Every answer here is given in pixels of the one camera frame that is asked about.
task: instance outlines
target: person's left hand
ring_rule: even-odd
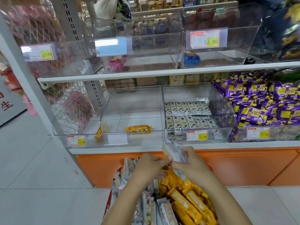
[[[168,176],[168,173],[161,169],[171,161],[171,156],[161,159],[149,153],[144,153],[138,160],[130,180],[140,183],[145,187],[153,179],[163,179]]]

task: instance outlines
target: orange panel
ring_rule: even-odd
[[[281,173],[270,186],[300,185],[300,156]]]
[[[295,157],[298,148],[245,148],[197,150],[225,185],[267,185]],[[163,152],[151,154],[164,157]],[[142,153],[77,155],[77,162],[97,188],[111,188],[124,158]]]

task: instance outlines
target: pile of purple snacks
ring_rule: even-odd
[[[231,142],[293,140],[300,132],[300,84],[270,82],[263,71],[238,73],[213,80],[212,85],[229,101],[237,127]],[[264,139],[248,139],[248,127],[268,127]]]

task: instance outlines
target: forearm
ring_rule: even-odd
[[[252,225],[238,202],[213,173],[209,174],[207,183],[195,184],[200,185],[211,199],[220,225]]]
[[[130,179],[112,205],[102,225],[131,225],[143,188],[145,188],[143,185]]]

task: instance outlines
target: hand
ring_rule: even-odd
[[[135,181],[137,184],[145,187],[153,179],[163,179],[168,176],[167,172],[162,171],[162,167],[170,164],[172,157],[165,157],[163,159],[153,156],[149,153],[144,153],[130,177],[129,180]]]
[[[193,147],[188,146],[183,150],[188,153],[188,163],[172,161],[171,167],[184,173],[190,181],[199,187],[203,186],[214,175],[213,172],[208,168],[206,162],[196,154]]]

